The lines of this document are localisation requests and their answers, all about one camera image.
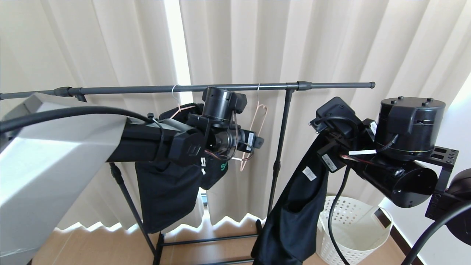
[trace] curtain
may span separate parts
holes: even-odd
[[[434,97],[451,104],[471,72],[471,0],[430,1],[269,1],[181,0],[192,84],[309,81],[370,82],[374,89],[296,91],[288,117],[275,200],[315,139],[308,122],[335,96],[360,119],[377,118],[388,97]],[[61,86],[98,87],[176,84],[176,70],[165,3],[135,1],[1,1],[0,92],[50,90]],[[248,128],[257,93],[245,92],[248,105],[237,116]],[[194,93],[201,102],[202,94]],[[94,95],[96,104],[159,114],[174,108],[169,94]],[[284,91],[260,91],[268,105],[256,151],[243,172],[231,161],[228,173],[208,193],[213,224],[229,216],[266,216],[276,157]],[[4,114],[21,102],[0,101]],[[259,128],[261,118],[254,128]],[[138,211],[133,163],[118,165]],[[343,172],[332,174],[335,194]],[[375,204],[381,194],[353,172],[345,196]],[[167,230],[185,223],[197,227],[203,206]],[[133,216],[104,165],[59,224],[90,226]]]

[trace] green logo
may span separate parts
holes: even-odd
[[[227,162],[221,165],[221,171],[224,171],[227,167]]]

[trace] dark baseboard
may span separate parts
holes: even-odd
[[[381,211],[378,209],[375,213],[376,217],[378,220],[381,222],[381,224],[384,227],[387,227],[388,225],[391,224],[391,220]],[[399,231],[396,229],[395,226],[392,226],[391,229],[391,237],[392,239],[396,242],[396,244],[399,246],[401,249],[402,253],[407,256],[407,254],[411,251],[411,246],[406,242],[404,237],[399,233]],[[420,260],[418,257],[415,258],[415,260],[412,262],[412,265],[424,265],[422,260]]]

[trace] white plastic basket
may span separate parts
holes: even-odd
[[[327,222],[332,201],[335,196],[325,198],[324,210],[319,216],[318,228],[321,230],[322,247],[318,255],[330,265],[343,265],[333,247],[327,230]],[[340,197],[334,209],[332,232],[343,256],[351,265],[358,264],[373,251],[383,245],[392,228],[391,216],[384,210],[391,224],[384,228],[374,213],[379,209],[359,200]]]

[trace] clothes hanger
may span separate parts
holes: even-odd
[[[172,97],[177,101],[178,109],[177,109],[177,112],[175,112],[175,113],[170,117],[170,119],[173,119],[179,112],[181,112],[181,111],[184,110],[184,109],[189,109],[189,108],[194,108],[194,107],[196,107],[196,106],[189,106],[189,107],[184,107],[184,108],[182,108],[182,107],[180,106],[180,100],[177,99],[177,98],[175,97],[175,95],[173,95],[173,90],[175,89],[176,86],[178,86],[178,84],[176,84],[176,85],[174,85],[174,86],[172,87]]]
[[[257,116],[257,112],[258,112],[259,108],[265,109],[265,113],[263,114],[262,124],[260,125],[259,131],[256,132],[258,135],[260,135],[260,132],[263,128],[263,124],[265,123],[265,118],[267,117],[267,113],[268,113],[268,107],[264,104],[260,104],[259,90],[260,90],[260,83],[257,86],[257,108],[255,109],[255,113],[253,114],[252,123],[250,124],[250,129],[249,129],[249,131],[252,130],[253,122],[255,121],[255,117]],[[241,163],[240,163],[240,171],[241,172],[244,170],[245,164],[247,163],[247,161],[253,156],[253,154],[252,154],[252,156],[249,155],[247,158],[245,158],[245,154],[246,153],[242,153],[242,158],[236,158],[236,157],[234,158],[236,160],[241,161]]]

